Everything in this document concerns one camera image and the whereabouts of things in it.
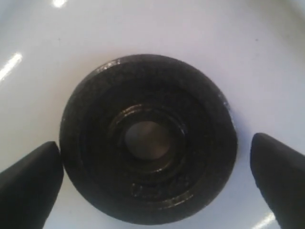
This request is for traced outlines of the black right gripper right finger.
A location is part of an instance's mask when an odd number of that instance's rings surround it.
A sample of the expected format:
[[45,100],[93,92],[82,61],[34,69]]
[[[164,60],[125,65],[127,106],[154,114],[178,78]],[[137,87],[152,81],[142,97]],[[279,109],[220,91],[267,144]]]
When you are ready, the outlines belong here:
[[256,133],[251,142],[250,168],[279,226],[303,229],[305,156],[265,133]]

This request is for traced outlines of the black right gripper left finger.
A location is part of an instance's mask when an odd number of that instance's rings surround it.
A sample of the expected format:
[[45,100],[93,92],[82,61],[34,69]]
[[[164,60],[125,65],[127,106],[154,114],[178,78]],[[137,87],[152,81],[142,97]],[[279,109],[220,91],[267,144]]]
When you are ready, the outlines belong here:
[[41,229],[64,177],[60,151],[49,141],[0,174],[0,227]]

